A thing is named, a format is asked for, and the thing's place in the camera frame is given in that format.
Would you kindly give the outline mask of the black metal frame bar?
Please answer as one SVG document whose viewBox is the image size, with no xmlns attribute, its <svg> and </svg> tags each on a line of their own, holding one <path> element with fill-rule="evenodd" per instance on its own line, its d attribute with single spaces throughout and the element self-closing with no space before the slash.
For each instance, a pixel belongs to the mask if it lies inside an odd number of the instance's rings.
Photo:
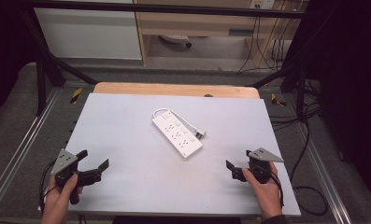
<svg viewBox="0 0 371 224">
<path fill-rule="evenodd" d="M 19 4 L 21 6 L 54 9 L 217 15 L 238 17 L 283 18 L 283 19 L 317 19 L 321 17 L 321 14 L 316 12 L 282 11 L 272 9 L 171 6 L 171 5 L 124 4 L 124 3 L 57 1 L 57 0 L 20 0 Z"/>
</svg>

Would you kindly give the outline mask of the white power strip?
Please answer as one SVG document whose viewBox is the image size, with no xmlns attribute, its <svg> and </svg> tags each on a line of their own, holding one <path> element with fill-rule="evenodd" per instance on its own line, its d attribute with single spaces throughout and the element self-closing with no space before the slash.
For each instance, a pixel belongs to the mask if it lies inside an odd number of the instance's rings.
<svg viewBox="0 0 371 224">
<path fill-rule="evenodd" d="M 170 110 L 154 115 L 152 122 L 185 160 L 203 147 L 196 136 Z"/>
</svg>

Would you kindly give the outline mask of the white wall socket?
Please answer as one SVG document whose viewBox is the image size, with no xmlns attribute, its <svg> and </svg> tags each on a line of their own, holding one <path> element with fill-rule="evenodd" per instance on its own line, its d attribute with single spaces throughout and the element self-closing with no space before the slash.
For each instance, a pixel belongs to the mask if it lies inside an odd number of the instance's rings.
<svg viewBox="0 0 371 224">
<path fill-rule="evenodd" d="M 275 0 L 251 0 L 250 7 L 256 9 L 271 9 Z"/>
</svg>

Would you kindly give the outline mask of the black metal stand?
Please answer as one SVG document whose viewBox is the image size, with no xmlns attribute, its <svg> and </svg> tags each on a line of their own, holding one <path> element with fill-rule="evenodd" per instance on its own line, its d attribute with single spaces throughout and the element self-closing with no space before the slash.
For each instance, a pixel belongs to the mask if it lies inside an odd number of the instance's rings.
<svg viewBox="0 0 371 224">
<path fill-rule="evenodd" d="M 306 120 L 304 112 L 306 81 L 305 49 L 308 47 L 308 38 L 310 36 L 310 31 L 307 28 L 308 26 L 309 22 L 307 20 L 300 21 L 284 60 L 284 64 L 281 68 L 272 75 L 251 84 L 253 88 L 259 89 L 263 85 L 268 84 L 279 77 L 283 77 L 284 81 L 282 82 L 280 89 L 283 93 L 296 89 L 295 115 L 302 122 Z"/>
<path fill-rule="evenodd" d="M 88 84 L 97 84 L 98 81 L 86 76 L 74 67 L 57 58 L 50 51 L 48 43 L 43 35 L 42 29 L 38 24 L 35 11 L 31 7 L 17 7 L 19 16 L 32 40 L 33 53 L 36 56 L 36 78 L 38 107 L 36 114 L 39 116 L 47 107 L 47 87 L 46 78 L 54 87 L 62 87 L 66 80 L 62 74 L 62 69 L 71 75 L 85 81 Z"/>
</svg>

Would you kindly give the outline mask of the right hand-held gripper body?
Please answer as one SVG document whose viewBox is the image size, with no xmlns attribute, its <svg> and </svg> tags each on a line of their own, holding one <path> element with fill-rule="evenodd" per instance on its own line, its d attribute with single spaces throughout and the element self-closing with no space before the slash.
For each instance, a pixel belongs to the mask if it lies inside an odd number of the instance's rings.
<svg viewBox="0 0 371 224">
<path fill-rule="evenodd" d="M 261 184 L 267 183 L 270 179 L 270 162 L 283 162 L 283 159 L 281 157 L 269 152 L 262 147 L 253 150 L 249 158 L 250 171 L 253 173 L 256 180 Z"/>
</svg>

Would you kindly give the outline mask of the white cabinet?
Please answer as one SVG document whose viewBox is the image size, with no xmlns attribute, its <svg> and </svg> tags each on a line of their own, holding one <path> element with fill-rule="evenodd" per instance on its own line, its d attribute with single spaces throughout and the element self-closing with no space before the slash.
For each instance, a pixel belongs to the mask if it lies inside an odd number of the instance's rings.
<svg viewBox="0 0 371 224">
<path fill-rule="evenodd" d="M 142 59 L 134 12 L 50 8 L 35 12 L 56 57 Z"/>
</svg>

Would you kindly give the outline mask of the light grey table mat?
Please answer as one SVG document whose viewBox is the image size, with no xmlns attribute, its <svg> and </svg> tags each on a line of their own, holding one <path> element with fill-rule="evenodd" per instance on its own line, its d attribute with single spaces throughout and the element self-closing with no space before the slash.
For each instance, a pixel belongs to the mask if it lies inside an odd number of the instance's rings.
<svg viewBox="0 0 371 224">
<path fill-rule="evenodd" d="M 202 148 L 183 158 L 152 122 L 159 108 L 206 130 Z M 259 213 L 250 186 L 225 163 L 247 151 L 280 150 L 261 99 L 102 94 L 88 96 L 66 146 L 88 155 L 78 168 L 109 166 L 71 211 L 95 215 L 250 217 Z"/>
</svg>

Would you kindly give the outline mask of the person's dark clothing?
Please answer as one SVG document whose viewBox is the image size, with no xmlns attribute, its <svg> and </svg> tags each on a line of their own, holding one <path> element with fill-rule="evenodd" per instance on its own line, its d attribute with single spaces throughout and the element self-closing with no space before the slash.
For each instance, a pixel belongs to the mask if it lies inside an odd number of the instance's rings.
<svg viewBox="0 0 371 224">
<path fill-rule="evenodd" d="M 127 217 L 116 216 L 112 224 L 241 224 L 238 217 Z"/>
</svg>

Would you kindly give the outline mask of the person's left hand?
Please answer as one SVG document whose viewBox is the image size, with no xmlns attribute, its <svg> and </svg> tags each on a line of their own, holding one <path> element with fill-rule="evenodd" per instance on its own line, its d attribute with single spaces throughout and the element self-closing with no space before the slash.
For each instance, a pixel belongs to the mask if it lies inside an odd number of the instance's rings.
<svg viewBox="0 0 371 224">
<path fill-rule="evenodd" d="M 65 224 L 68 214 L 70 195 L 78 183 L 78 175 L 72 176 L 64 187 L 57 188 L 55 176 L 50 177 L 49 191 L 46 195 L 45 209 L 41 218 L 41 224 Z"/>
</svg>

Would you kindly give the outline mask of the person's right hand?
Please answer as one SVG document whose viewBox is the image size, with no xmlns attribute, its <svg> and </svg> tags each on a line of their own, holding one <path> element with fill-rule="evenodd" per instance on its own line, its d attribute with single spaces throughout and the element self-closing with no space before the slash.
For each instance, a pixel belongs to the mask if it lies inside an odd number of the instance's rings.
<svg viewBox="0 0 371 224">
<path fill-rule="evenodd" d="M 267 183 L 261 184 L 247 168 L 243 168 L 242 173 L 254 192 L 261 210 L 262 219 L 268 220 L 271 217 L 280 216 L 282 214 L 282 208 L 280 191 L 276 182 L 270 179 Z"/>
</svg>

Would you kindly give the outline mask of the white chair base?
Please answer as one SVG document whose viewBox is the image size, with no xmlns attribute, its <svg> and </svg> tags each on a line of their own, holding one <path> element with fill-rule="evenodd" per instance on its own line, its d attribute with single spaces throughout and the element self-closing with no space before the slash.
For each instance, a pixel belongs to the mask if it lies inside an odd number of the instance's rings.
<svg viewBox="0 0 371 224">
<path fill-rule="evenodd" d="M 184 45 L 186 48 L 192 46 L 189 37 L 186 35 L 161 35 L 161 39 L 171 43 Z"/>
</svg>

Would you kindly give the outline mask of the light wooden desk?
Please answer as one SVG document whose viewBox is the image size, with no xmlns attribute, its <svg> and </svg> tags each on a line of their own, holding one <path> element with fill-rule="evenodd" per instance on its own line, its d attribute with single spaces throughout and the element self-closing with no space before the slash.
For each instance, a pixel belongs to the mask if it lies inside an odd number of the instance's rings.
<svg viewBox="0 0 371 224">
<path fill-rule="evenodd" d="M 251 8 L 251 0 L 133 0 L 136 4 Z M 271 9 L 304 11 L 308 0 L 275 0 Z M 268 50 L 276 40 L 291 40 L 299 21 L 276 18 L 137 12 L 138 31 L 147 35 L 244 37 L 257 67 L 266 65 Z"/>
</svg>

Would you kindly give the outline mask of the dark curtain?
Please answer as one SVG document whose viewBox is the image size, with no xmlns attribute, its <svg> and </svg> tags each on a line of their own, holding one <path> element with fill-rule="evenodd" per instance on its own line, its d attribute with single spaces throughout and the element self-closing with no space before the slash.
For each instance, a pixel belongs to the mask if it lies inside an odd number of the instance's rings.
<svg viewBox="0 0 371 224">
<path fill-rule="evenodd" d="M 0 0 L 0 107 L 16 84 L 19 71 L 35 57 L 18 25 L 14 0 Z"/>
<path fill-rule="evenodd" d="M 309 0 L 307 10 L 324 15 L 307 74 L 321 83 L 323 114 L 371 193 L 371 0 Z"/>
</svg>

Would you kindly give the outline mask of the aluminium rail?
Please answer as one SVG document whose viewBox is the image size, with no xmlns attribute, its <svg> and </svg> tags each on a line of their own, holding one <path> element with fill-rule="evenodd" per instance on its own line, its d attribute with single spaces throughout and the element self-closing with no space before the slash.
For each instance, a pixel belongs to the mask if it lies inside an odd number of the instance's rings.
<svg viewBox="0 0 371 224">
<path fill-rule="evenodd" d="M 4 197 L 7 189 L 13 180 L 14 176 L 19 170 L 25 156 L 27 155 L 30 147 L 34 143 L 39 130 L 43 126 L 47 116 L 49 115 L 51 109 L 53 108 L 58 95 L 62 92 L 61 89 L 54 88 L 46 101 L 46 107 L 42 110 L 41 114 L 36 116 L 31 124 L 30 128 L 27 130 L 25 136 L 21 140 L 20 144 L 16 148 L 13 156 L 8 162 L 4 172 L 0 176 L 0 202 Z"/>
<path fill-rule="evenodd" d="M 351 224 L 351 218 L 347 208 L 343 204 L 334 181 L 328 173 L 321 156 L 311 138 L 310 132 L 305 123 L 298 123 L 297 128 L 306 143 L 307 154 L 320 182 L 322 191 L 331 208 L 337 224 Z"/>
</svg>

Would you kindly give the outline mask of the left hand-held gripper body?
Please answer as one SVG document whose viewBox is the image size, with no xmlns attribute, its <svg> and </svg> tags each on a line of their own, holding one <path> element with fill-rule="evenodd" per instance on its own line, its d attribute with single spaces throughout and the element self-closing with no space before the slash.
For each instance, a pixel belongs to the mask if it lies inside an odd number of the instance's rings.
<svg viewBox="0 0 371 224">
<path fill-rule="evenodd" d="M 63 188 L 71 177 L 78 173 L 78 157 L 64 149 L 59 152 L 53 165 L 51 174 L 55 178 L 55 184 Z"/>
</svg>

